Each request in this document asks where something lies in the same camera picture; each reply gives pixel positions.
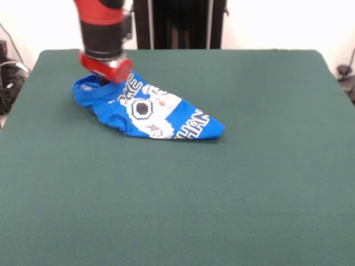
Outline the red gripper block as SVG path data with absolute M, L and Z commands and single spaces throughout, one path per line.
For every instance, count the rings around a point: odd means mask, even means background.
M 104 62 L 79 52 L 79 61 L 86 70 L 117 84 L 125 82 L 133 68 L 132 61 L 124 55 L 116 60 Z

